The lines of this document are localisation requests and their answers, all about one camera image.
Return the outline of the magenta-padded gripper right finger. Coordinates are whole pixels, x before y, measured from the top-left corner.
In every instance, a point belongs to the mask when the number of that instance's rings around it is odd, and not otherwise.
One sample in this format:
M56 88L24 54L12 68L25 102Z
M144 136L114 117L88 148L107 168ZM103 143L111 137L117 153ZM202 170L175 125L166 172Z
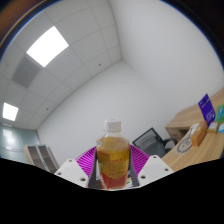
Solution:
M130 146L130 176L134 187L143 187L172 173L173 170L158 155L148 155Z

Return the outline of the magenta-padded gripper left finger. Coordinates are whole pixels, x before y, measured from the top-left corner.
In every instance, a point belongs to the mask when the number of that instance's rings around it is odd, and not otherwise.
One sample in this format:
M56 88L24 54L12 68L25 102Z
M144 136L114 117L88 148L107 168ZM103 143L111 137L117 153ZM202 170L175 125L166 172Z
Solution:
M84 188L96 186L96 148L93 147L76 159L67 159L55 175Z

